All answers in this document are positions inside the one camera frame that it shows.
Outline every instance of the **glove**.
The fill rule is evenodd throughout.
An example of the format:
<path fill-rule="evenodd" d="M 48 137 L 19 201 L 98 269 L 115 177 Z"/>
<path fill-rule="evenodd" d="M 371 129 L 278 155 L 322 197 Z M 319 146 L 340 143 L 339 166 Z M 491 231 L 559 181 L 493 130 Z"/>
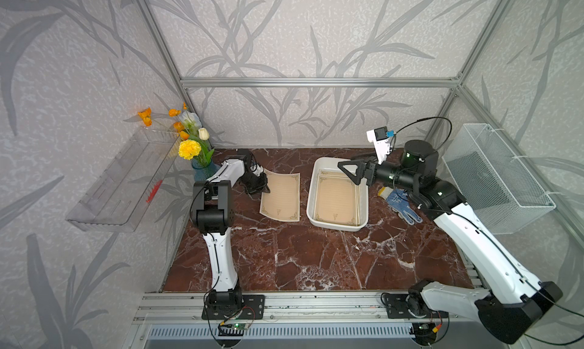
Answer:
<path fill-rule="evenodd" d="M 380 191 L 379 196 L 385 196 L 383 190 Z M 422 218 L 410 208 L 408 194 L 405 191 L 393 190 L 385 200 L 391 209 L 397 212 L 398 216 L 410 225 L 422 222 Z"/>

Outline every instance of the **red object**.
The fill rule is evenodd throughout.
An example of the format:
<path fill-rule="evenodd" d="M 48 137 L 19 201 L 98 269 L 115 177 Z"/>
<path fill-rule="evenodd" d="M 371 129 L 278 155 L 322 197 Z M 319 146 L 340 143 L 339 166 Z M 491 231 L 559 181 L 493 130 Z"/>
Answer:
<path fill-rule="evenodd" d="M 156 195 L 156 192 L 158 192 L 158 190 L 160 189 L 161 184 L 162 184 L 162 180 L 159 180 L 156 182 L 156 184 L 154 185 L 154 188 L 152 189 L 152 192 L 150 192 L 150 195 L 148 196 L 148 199 L 146 200 L 146 203 L 152 202 L 152 200 L 154 199 L 154 196 Z"/>

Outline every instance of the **black mounting plate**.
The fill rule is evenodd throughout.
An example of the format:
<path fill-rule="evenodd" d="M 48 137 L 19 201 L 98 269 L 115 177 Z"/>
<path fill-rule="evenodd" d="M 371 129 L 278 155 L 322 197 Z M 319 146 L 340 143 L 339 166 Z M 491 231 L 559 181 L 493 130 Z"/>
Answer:
<path fill-rule="evenodd" d="M 438 311 L 430 310 L 427 307 L 424 307 L 423 313 L 425 316 L 423 317 L 416 317 L 413 316 L 412 313 L 408 310 L 408 303 L 406 302 L 406 298 L 408 297 L 407 294 L 388 294 L 385 296 L 385 302 L 387 306 L 385 310 L 387 311 L 387 318 L 388 319 L 429 319 L 434 318 L 434 320 L 445 319 L 448 317 L 448 312 L 440 311 L 440 315 Z"/>
<path fill-rule="evenodd" d="M 263 309 L 264 309 L 264 303 L 266 301 L 266 296 L 264 295 L 243 295 L 243 306 L 247 306 L 248 308 L 245 308 L 242 310 L 241 315 L 239 315 L 236 319 L 231 319 L 231 320 L 259 320 L 263 318 Z M 206 309 L 203 309 L 203 315 L 202 318 L 203 320 L 223 320 L 224 318 L 226 318 L 227 316 L 233 314 L 234 309 L 213 309 L 212 305 L 208 304 L 208 298 L 207 301 L 205 301 L 205 306 L 207 307 Z"/>

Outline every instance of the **beige paper with border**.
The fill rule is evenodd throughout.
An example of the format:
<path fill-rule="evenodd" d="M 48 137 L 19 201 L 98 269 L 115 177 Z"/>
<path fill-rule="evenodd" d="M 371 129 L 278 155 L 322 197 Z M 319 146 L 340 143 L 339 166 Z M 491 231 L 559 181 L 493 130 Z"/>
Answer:
<path fill-rule="evenodd" d="M 270 193 L 262 193 L 259 213 L 276 221 L 300 221 L 300 174 L 264 171 Z"/>
<path fill-rule="evenodd" d="M 314 216 L 318 221 L 357 226 L 357 186 L 339 175 L 319 175 Z"/>

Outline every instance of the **white tray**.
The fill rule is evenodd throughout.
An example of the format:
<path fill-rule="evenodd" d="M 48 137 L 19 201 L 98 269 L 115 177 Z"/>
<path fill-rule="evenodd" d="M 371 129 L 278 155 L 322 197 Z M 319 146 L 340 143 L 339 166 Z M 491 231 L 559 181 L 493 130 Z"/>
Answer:
<path fill-rule="evenodd" d="M 314 208 L 317 200 L 318 174 L 320 170 L 341 171 L 337 164 L 346 160 L 348 159 L 341 159 L 338 157 L 321 157 L 318 158 L 316 162 L 314 162 L 312 178 L 310 180 L 310 189 L 308 191 L 308 205 L 306 211 L 310 223 L 312 223 L 314 226 L 333 230 L 359 231 L 367 224 L 369 220 L 369 187 L 367 187 L 365 178 L 361 180 L 361 185 L 359 188 L 359 221 L 357 222 L 357 226 L 338 225 L 336 223 L 317 221 L 314 217 Z M 356 166 L 346 166 L 346 168 L 350 172 L 354 173 Z"/>

